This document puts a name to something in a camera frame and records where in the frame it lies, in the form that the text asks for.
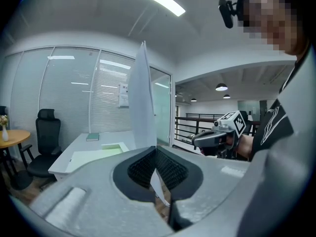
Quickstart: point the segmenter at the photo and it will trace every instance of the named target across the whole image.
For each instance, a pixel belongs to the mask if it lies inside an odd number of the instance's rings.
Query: flower
[[[1,115],[0,116],[0,125],[8,125],[8,116],[7,115]]]

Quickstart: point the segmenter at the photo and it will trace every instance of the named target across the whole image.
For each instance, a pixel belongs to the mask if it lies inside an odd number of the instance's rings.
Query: white table
[[[98,141],[86,141],[87,135],[88,133],[79,135],[49,168],[48,172],[54,174],[57,181],[67,175],[66,168],[75,151],[100,150],[102,144],[119,142],[123,142],[129,150],[136,149],[132,131],[100,133]]]

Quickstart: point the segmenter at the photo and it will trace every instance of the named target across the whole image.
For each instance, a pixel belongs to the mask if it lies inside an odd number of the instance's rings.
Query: railing
[[[176,122],[175,122],[175,124],[176,124],[175,135],[179,136],[179,137],[182,137],[182,138],[189,139],[189,140],[191,140],[195,135],[199,134],[199,129],[211,130],[211,128],[208,128],[208,127],[201,127],[199,125],[200,122],[214,123],[217,120],[217,118],[214,119],[214,118],[182,118],[182,117],[176,117],[175,119],[176,119]],[[180,124],[178,122],[179,120],[195,121],[196,125]],[[179,129],[178,128],[179,125],[195,128],[195,132]],[[248,121],[247,122],[247,126],[249,126],[249,125],[250,125],[249,133],[248,134],[246,133],[246,135],[251,135],[253,137],[255,135],[259,125],[260,125],[260,122],[259,121]],[[190,133],[191,135],[185,136],[185,135],[179,134],[178,131]],[[174,138],[174,139],[177,140],[177,141],[181,141],[183,143],[186,143],[186,144],[189,144],[189,145],[193,146],[191,142],[188,142],[188,141],[185,141],[185,140],[179,140],[177,138]]]
[[[219,119],[225,114],[198,114],[198,113],[187,113],[187,118],[192,119]]]

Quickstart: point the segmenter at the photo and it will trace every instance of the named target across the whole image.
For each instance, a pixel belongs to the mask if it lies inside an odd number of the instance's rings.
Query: black office chair
[[[41,109],[36,119],[38,149],[41,155],[33,158],[30,151],[32,145],[27,145],[21,149],[21,153],[27,151],[32,159],[27,171],[37,177],[49,178],[39,187],[40,190],[43,186],[56,180],[54,175],[48,172],[48,169],[62,153],[58,142],[61,122],[55,118],[54,111],[54,109]]]

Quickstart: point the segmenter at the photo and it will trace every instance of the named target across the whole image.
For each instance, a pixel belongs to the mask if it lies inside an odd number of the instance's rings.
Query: floor
[[[21,161],[16,160],[14,165],[17,171],[25,169]],[[29,187],[21,191],[16,191],[15,189],[11,187],[9,176],[7,172],[5,171],[2,163],[0,164],[0,170],[3,175],[5,185],[8,191],[11,193],[12,196],[22,201],[25,205],[29,205],[40,194],[39,186],[46,180],[45,178],[34,177],[33,182]],[[162,181],[162,190],[165,196],[165,200],[167,200],[170,203],[170,199],[171,199],[170,192],[164,185],[163,181]],[[165,206],[164,203],[159,198],[156,198],[156,210],[166,222],[168,221],[169,209],[170,208],[168,206]]]

